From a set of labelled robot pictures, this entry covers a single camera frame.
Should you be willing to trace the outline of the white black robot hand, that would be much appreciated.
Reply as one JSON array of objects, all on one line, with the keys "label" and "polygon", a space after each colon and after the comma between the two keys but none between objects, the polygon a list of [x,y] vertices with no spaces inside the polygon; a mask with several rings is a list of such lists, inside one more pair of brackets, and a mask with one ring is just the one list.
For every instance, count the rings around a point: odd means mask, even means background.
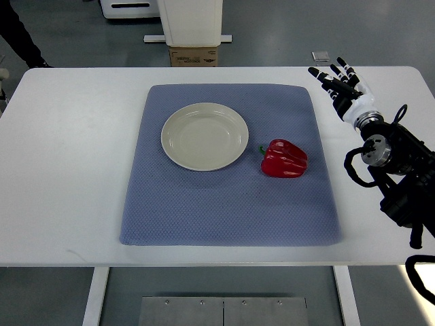
[{"label": "white black robot hand", "polygon": [[381,114],[374,106],[375,98],[368,84],[341,57],[336,61],[340,68],[330,65],[335,75],[315,67],[309,67],[308,72],[321,83],[321,88],[330,96],[339,118],[354,128],[361,129],[363,121],[379,119]]}]

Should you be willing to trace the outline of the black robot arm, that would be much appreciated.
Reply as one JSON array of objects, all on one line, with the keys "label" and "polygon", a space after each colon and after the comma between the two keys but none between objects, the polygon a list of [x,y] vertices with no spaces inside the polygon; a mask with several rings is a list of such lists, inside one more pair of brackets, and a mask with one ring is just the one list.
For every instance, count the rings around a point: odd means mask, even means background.
[{"label": "black robot arm", "polygon": [[377,112],[359,118],[364,144],[347,153],[344,167],[358,185],[379,188],[381,211],[411,229],[409,245],[421,249],[423,231],[434,233],[434,152],[400,124],[406,111],[403,105],[391,123]]}]

